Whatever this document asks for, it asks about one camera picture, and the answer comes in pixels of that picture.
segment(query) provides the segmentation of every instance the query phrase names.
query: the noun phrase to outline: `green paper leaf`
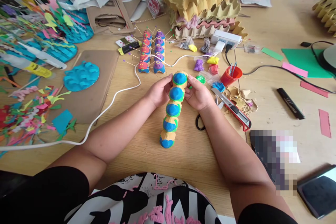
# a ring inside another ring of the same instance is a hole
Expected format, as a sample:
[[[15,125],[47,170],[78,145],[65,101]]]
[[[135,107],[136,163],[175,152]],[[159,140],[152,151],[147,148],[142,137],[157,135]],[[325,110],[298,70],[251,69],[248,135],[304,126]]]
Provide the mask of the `green paper leaf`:
[[[61,107],[62,107],[62,105],[61,105],[61,104],[58,104],[58,105],[56,105],[56,106],[51,107],[50,109],[60,109]]]

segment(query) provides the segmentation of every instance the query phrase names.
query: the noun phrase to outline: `pink paper strip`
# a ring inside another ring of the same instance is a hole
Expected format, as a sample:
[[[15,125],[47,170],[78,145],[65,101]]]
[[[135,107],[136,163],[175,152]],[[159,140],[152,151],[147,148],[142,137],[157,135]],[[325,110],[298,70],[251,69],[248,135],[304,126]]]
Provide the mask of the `pink paper strip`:
[[[53,126],[50,126],[50,125],[47,125],[47,129],[48,129],[48,130],[51,130],[51,129],[52,129],[52,130],[56,130],[56,128],[55,128],[55,127],[53,127]]]
[[[42,105],[38,105],[38,106],[36,106],[36,108],[38,108],[38,109],[45,109],[46,107],[48,107],[48,104],[47,104],[47,103],[44,103],[44,104],[42,104]]]
[[[287,62],[282,63],[282,68],[285,68],[285,69],[287,69],[287,70],[289,70],[289,71],[291,71],[295,74],[301,75],[303,77],[306,77],[306,78],[308,77],[308,72],[306,70],[298,68],[298,67],[296,67],[294,65],[291,65]]]
[[[322,135],[331,138],[329,113],[327,111],[319,109],[318,114],[320,116],[320,126]]]
[[[301,83],[300,83],[300,87],[303,87],[303,88],[308,89],[308,90],[310,90],[310,91],[312,91],[312,92],[314,92],[314,93],[317,93],[317,94],[319,94],[319,95],[322,95],[322,96],[324,96],[324,97],[329,98],[329,93],[328,93],[327,91],[324,91],[324,90],[322,90],[322,89],[319,89],[319,88],[317,88],[317,87],[314,87],[313,85],[310,85],[310,84],[308,84],[308,83],[306,83],[306,82],[301,81]]]

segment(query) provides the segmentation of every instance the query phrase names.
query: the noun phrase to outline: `black cable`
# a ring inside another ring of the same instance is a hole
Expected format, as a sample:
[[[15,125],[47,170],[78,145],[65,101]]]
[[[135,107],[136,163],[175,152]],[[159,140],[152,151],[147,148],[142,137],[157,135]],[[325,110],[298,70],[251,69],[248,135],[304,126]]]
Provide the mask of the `black cable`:
[[[326,42],[326,43],[328,43],[328,44],[332,44],[332,43],[327,42],[327,41],[318,41],[318,42],[315,42],[315,43],[319,43],[319,42]],[[314,53],[315,57],[317,57],[317,56],[316,56],[316,53],[315,53],[315,51],[314,51],[314,49],[313,49],[313,47],[312,47],[312,45],[311,45],[311,49],[313,50],[313,53]],[[227,58],[228,58],[228,51],[229,51],[231,48],[232,48],[231,45],[227,45],[227,46],[226,46],[226,50],[225,50],[225,58],[226,58],[226,61],[227,61],[227,63],[228,63],[229,65],[231,65],[231,63],[229,62],[229,60],[228,60]],[[316,87],[316,88],[322,89],[322,90],[327,91],[327,92],[329,92],[329,93],[336,93],[336,92],[330,91],[330,90],[328,90],[328,89],[325,89],[325,88],[323,88],[323,87],[319,87],[319,86],[317,86],[317,85],[315,85],[315,84],[313,84],[313,83],[310,83],[309,81],[306,81],[306,80],[305,80],[304,78],[302,78],[301,76],[299,76],[299,75],[297,75],[297,74],[295,74],[295,73],[293,73],[293,72],[291,72],[291,71],[289,71],[289,70],[287,70],[287,69],[285,69],[285,68],[282,68],[281,66],[262,65],[262,66],[258,66],[256,69],[254,69],[254,70],[253,70],[252,72],[250,72],[250,73],[243,73],[243,75],[250,75],[250,74],[253,74],[255,71],[257,71],[257,70],[258,70],[259,68],[261,68],[261,67],[274,67],[274,68],[280,68],[280,69],[285,70],[286,72],[288,72],[288,73],[294,75],[295,77],[299,78],[299,79],[302,80],[303,82],[306,82],[306,83],[308,83],[308,84],[310,84],[310,85],[312,85],[312,86],[314,86],[314,87]]]

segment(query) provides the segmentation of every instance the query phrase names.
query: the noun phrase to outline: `red paper strip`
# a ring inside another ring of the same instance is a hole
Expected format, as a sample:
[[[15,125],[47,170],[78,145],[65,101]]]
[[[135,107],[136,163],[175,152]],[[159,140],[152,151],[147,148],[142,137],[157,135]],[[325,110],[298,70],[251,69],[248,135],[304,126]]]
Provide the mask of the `red paper strip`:
[[[312,85],[310,85],[310,84],[308,84],[308,83],[306,83],[306,82],[301,81],[301,83],[300,83],[300,87],[303,87],[303,88],[308,89],[308,90],[310,90],[310,91],[312,91],[312,92],[314,92],[314,93],[317,93],[317,94],[319,94],[319,95],[322,95],[322,96],[324,96],[324,97],[329,98],[329,93],[328,93],[327,91],[324,91],[324,90],[322,90],[322,89],[319,89],[319,88],[317,88],[317,87],[314,87],[314,86],[312,86]]]
[[[327,111],[319,109],[318,114],[320,116],[320,126],[322,135],[331,138],[329,113]]]

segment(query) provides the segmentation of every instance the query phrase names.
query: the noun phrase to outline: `red cup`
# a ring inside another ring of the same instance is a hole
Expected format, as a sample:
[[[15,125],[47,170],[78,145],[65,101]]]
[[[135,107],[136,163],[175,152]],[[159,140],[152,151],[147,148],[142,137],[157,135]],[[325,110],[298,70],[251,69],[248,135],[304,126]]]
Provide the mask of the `red cup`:
[[[234,72],[231,73],[230,76],[230,68],[231,66],[229,66],[226,71],[223,73],[222,77],[220,78],[221,82],[224,84],[225,87],[230,86],[233,82],[235,82],[236,80],[238,80],[241,76],[243,76],[243,72],[242,70],[236,66],[236,68],[234,69]]]

